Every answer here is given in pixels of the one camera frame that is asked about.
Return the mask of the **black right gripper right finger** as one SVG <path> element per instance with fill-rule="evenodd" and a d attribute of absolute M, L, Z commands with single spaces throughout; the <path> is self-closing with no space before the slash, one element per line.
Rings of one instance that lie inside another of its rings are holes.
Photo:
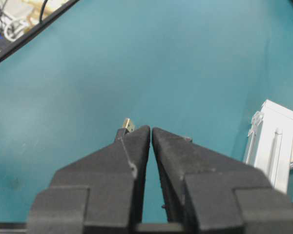
<path fill-rule="evenodd" d="M 293 204 L 261 170 L 160 128 L 152 145 L 172 220 L 198 234 L 293 234 Z"/>

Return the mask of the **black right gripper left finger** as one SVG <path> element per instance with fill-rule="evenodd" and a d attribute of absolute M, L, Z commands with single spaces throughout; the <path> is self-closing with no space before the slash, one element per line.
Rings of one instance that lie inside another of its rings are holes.
<path fill-rule="evenodd" d="M 37 194 L 29 234 L 128 234 L 142 220 L 150 127 L 118 132 L 115 141 L 55 172 Z"/>

